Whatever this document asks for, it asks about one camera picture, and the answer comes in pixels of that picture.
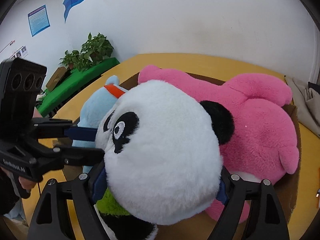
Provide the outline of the operator left hand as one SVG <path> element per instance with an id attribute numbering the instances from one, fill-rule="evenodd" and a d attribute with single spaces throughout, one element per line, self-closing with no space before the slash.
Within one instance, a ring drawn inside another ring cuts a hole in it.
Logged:
<path id="1" fill-rule="evenodd" d="M 11 172 L 9 172 L 8 170 L 6 170 L 5 168 L 1 167 L 1 169 L 4 171 L 4 173 L 10 178 L 12 179 L 13 178 L 13 175 Z M 23 177 L 19 177 L 18 178 L 18 181 L 20 182 L 21 186 L 23 189 L 25 190 L 31 190 L 33 189 L 37 182 L 34 182 L 34 181 L 31 181 L 31 180 L 28 180 L 26 178 L 23 178 Z"/>

